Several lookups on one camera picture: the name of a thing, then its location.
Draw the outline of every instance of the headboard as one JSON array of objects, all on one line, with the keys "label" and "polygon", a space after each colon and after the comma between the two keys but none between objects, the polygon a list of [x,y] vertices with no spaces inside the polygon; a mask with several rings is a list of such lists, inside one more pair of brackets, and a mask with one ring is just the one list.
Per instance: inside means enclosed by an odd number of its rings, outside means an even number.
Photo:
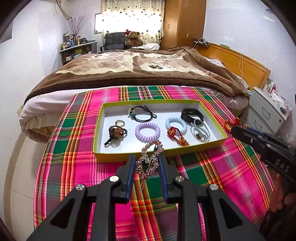
[{"label": "headboard", "polygon": [[216,44],[210,44],[209,47],[197,45],[196,50],[204,57],[220,60],[226,68],[238,76],[242,75],[239,71],[239,61],[241,60],[240,69],[242,69],[243,63],[243,79],[249,85],[250,90],[253,90],[253,87],[262,89],[270,74],[270,70],[257,61],[245,55],[241,57],[242,54],[239,52]]}]

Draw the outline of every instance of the brown blanket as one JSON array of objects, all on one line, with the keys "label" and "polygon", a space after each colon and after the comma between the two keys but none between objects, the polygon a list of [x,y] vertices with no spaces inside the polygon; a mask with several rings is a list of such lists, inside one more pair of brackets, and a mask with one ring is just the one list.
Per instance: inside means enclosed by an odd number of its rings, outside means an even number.
[{"label": "brown blanket", "polygon": [[179,47],[80,56],[45,77],[25,103],[34,96],[59,90],[121,85],[203,86],[228,97],[249,98],[241,80],[230,70],[209,62],[193,48]]}]

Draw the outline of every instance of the chair armrest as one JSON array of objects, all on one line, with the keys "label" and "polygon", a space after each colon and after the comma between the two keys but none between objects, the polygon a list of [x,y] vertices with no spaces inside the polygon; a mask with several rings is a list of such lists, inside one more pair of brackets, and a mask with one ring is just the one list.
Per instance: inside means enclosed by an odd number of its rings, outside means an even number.
[{"label": "chair armrest", "polygon": [[101,50],[101,51],[103,51],[103,47],[105,48],[105,47],[106,47],[106,45],[104,45],[104,46],[101,46],[101,47],[100,47],[100,50]]}]

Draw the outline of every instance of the triangular cutout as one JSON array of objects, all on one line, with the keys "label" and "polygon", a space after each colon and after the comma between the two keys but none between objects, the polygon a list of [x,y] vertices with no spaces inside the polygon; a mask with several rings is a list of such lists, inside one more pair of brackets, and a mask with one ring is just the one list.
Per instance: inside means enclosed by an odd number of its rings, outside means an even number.
[{"label": "triangular cutout", "polygon": [[74,206],[74,198],[71,198],[54,217],[50,221],[50,224],[61,229],[65,229],[68,227],[70,215]]},{"label": "triangular cutout", "polygon": [[219,199],[223,216],[225,219],[226,227],[228,229],[233,229],[235,227],[242,225],[242,220],[235,213],[235,211],[226,203],[226,201],[222,198]]}]

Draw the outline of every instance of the purple spiral hair tie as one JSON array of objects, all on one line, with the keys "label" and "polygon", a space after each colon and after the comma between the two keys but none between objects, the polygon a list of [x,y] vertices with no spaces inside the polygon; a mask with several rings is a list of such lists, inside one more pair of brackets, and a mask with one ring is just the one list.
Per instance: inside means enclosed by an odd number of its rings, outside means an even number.
[{"label": "purple spiral hair tie", "polygon": [[[140,133],[140,130],[144,129],[144,128],[153,129],[153,130],[155,130],[156,133],[153,136],[148,136],[148,137],[143,136]],[[157,140],[160,137],[160,129],[159,129],[158,125],[156,125],[156,124],[154,124],[152,122],[144,122],[144,123],[141,123],[141,124],[137,125],[136,130],[135,130],[135,134],[136,134],[136,138],[139,141],[151,142],[151,141]]]}]

